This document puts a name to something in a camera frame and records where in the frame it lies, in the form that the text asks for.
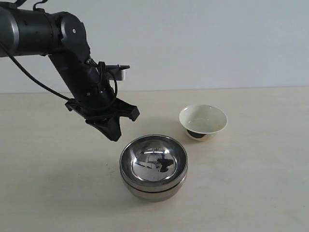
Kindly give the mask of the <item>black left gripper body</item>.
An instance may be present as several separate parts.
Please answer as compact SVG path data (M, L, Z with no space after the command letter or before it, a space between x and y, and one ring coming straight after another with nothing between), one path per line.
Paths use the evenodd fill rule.
M82 117L112 117L117 107L117 66L80 61L70 52L49 55L49 59L73 95L66 103Z

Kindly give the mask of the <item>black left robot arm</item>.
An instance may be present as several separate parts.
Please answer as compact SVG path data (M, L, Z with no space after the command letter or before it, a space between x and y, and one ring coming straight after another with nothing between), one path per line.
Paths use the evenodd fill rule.
M47 56L72 94L65 106L109 140L121 137L120 117L135 121L139 110L117 97L127 65L95 62L90 55L84 24L68 12L47 13L33 6L21 8L21 0L0 4L0 55Z

